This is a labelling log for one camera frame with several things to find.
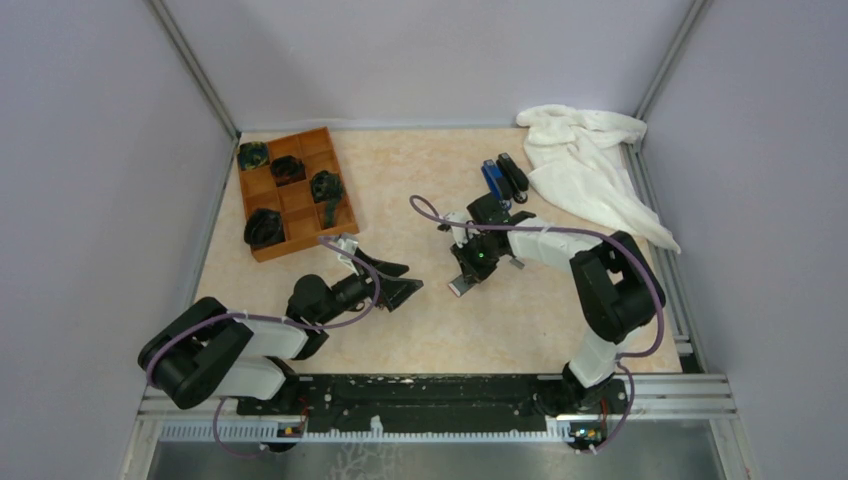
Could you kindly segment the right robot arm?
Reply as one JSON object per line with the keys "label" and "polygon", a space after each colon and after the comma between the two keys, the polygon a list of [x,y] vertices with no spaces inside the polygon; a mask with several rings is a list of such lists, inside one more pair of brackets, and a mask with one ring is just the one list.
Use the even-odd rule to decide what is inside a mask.
{"label": "right robot arm", "polygon": [[634,238],[616,231],[561,229],[528,211],[510,213],[487,194],[463,212],[444,216],[460,275],[451,284],[461,296],[488,279],[499,261],[533,260],[571,274],[587,323],[577,354],[562,372],[561,398],[576,412],[602,400],[627,343],[660,319],[666,297]]}

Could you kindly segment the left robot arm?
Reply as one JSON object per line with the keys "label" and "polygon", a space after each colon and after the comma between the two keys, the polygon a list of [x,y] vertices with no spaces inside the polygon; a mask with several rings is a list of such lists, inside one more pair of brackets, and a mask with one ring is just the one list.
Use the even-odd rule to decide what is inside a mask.
{"label": "left robot arm", "polygon": [[197,300],[142,347],[137,362],[148,385],[182,410],[230,397],[292,411],[300,388],[288,361],[314,355],[340,315],[358,321],[373,308],[392,312],[423,286],[407,277],[408,266],[361,249],[341,257],[351,274],[333,285],[315,274],[299,278],[281,317],[230,310],[211,296]]}

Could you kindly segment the orange wooden divided tray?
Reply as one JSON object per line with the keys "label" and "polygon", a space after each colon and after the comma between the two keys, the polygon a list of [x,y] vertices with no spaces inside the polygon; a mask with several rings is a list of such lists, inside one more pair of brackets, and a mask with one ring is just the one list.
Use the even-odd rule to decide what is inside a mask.
{"label": "orange wooden divided tray", "polygon": [[[264,249],[249,250],[258,262],[265,262],[313,247],[320,236],[357,234],[359,225],[349,199],[330,131],[320,127],[265,142],[270,163],[278,157],[293,155],[305,165],[303,181],[277,187],[267,166],[241,171],[237,164],[245,219],[259,208],[279,211],[283,219],[285,241]],[[344,186],[339,202],[315,203],[310,192],[311,178],[321,170],[338,173]]]}

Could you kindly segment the blue stapler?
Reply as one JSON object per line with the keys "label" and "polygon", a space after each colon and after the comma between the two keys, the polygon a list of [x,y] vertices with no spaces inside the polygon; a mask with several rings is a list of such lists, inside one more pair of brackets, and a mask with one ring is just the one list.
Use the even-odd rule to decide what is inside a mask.
{"label": "blue stapler", "polygon": [[490,192],[505,210],[509,210],[512,207],[513,189],[500,167],[491,159],[485,160],[481,172]]}

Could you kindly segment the black stapler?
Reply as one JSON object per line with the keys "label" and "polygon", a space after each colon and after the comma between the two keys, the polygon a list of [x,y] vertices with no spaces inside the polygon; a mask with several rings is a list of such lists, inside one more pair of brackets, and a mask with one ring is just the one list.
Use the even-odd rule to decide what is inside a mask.
{"label": "black stapler", "polygon": [[503,178],[509,184],[509,193],[512,201],[524,204],[528,200],[529,180],[524,171],[518,167],[512,157],[507,153],[498,155],[496,165]]}

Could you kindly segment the staple box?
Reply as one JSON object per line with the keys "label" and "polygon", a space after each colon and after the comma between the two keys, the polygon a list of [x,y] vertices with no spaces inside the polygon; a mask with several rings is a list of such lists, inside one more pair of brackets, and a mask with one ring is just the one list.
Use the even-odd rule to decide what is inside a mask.
{"label": "staple box", "polygon": [[459,275],[449,282],[448,287],[456,297],[461,298],[477,284],[478,281],[476,279]]}

